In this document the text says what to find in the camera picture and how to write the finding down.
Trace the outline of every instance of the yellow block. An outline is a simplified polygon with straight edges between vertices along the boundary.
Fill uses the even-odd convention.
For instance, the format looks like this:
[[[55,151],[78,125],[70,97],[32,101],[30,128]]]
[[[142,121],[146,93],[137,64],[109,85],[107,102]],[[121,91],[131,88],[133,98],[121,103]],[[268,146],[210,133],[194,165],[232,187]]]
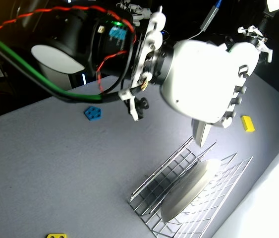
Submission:
[[[47,238],[66,238],[66,234],[49,234]]]
[[[242,116],[241,118],[242,118],[242,122],[243,122],[245,131],[248,131],[248,132],[255,131],[255,127],[254,127],[253,121],[250,118],[250,116]]]

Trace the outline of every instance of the dish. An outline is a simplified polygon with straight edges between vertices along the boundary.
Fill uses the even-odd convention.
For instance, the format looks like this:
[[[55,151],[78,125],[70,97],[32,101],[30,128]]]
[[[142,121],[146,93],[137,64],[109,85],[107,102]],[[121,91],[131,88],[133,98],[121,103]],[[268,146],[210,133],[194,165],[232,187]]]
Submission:
[[[210,159],[197,163],[170,190],[161,206],[161,217],[168,222],[182,212],[220,170],[221,161]]]

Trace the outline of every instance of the dish rack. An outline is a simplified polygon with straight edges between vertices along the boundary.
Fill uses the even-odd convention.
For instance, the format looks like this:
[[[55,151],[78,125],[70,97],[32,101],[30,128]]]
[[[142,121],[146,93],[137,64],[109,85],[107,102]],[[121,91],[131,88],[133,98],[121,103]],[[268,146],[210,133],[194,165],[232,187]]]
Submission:
[[[157,238],[201,238],[236,186],[253,157],[235,163],[236,153],[222,159],[220,171],[178,216],[167,223],[160,208],[171,187],[216,145],[196,156],[190,137],[131,195],[129,205]]]

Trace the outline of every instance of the gray table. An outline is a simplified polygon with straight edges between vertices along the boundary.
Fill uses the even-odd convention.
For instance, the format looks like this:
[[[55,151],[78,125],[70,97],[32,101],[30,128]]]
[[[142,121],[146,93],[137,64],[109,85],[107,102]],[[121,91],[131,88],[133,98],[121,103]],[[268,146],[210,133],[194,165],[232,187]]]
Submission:
[[[104,86],[113,79],[104,80]],[[247,134],[237,117],[215,128],[204,147],[218,141],[213,157],[238,152],[254,161],[212,223],[215,232],[279,151],[279,93],[253,76],[238,115],[253,118]],[[96,84],[74,89],[97,93]],[[55,98],[0,117],[0,237],[153,237],[127,204],[132,191],[191,136],[187,117],[162,100],[157,87],[145,93],[150,108],[134,122],[122,102],[100,105],[103,118],[89,122],[86,104]],[[202,149],[193,146],[195,152]]]

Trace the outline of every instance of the blue pentagon block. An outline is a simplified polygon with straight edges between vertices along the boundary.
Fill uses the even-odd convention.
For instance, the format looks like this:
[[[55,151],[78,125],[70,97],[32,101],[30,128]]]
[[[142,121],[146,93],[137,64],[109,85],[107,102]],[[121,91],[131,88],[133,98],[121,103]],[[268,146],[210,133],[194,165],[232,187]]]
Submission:
[[[89,107],[84,114],[90,121],[98,120],[102,117],[102,110],[96,107]]]

